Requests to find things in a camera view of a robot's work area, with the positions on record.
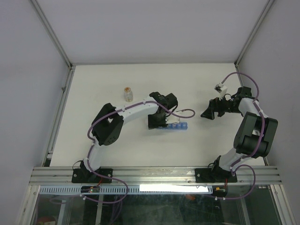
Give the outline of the blue weekly pill organizer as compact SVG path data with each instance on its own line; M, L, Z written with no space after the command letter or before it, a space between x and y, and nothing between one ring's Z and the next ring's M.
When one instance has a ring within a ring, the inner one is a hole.
M167 124L166 127L159 127L158 129L162 129L162 130L187 130L188 129L188 123L187 122L170 123L170 124Z

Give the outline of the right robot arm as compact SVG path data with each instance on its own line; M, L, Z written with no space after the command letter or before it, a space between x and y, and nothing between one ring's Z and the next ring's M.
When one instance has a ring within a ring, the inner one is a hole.
M278 127L276 119L267 116L252 96L251 88L240 87L229 100L215 98L209 101L202 118L213 120L225 113L239 113L243 120L233 141L233 148L220 155L205 169L196 169L197 182L236 182L235 172L243 162L266 157L270 152Z

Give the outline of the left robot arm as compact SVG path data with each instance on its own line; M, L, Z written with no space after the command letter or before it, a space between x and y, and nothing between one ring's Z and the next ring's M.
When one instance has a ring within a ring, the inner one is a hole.
M92 162L92 153L96 153L100 146L108 146L117 141L122 127L143 116L148 118L148 129L167 128L167 116L178 107L178 100L172 94L166 96L159 92L152 92L142 102L114 107L105 104L93 120L88 130L88 138L92 145L87 157L80 161L80 168L73 170L73 183L111 183L112 181L98 177L98 170L88 163Z

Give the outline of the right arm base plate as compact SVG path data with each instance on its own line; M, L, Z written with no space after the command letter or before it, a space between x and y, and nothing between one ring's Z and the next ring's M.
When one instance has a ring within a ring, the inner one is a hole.
M236 183L237 177L232 176L230 171L211 168L196 168L195 169L196 183Z

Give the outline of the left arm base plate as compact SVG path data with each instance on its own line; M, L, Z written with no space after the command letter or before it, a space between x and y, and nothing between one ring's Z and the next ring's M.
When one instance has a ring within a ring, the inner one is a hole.
M99 168L96 170L97 173L108 177L113 176L113 169L112 168ZM74 169L73 170L73 176L72 176L72 183L79 184L79 183L86 183L86 184L92 184L92 183L99 183L101 181L102 184L111 183L112 180L108 178L102 178L97 176L96 174L90 172L87 169Z

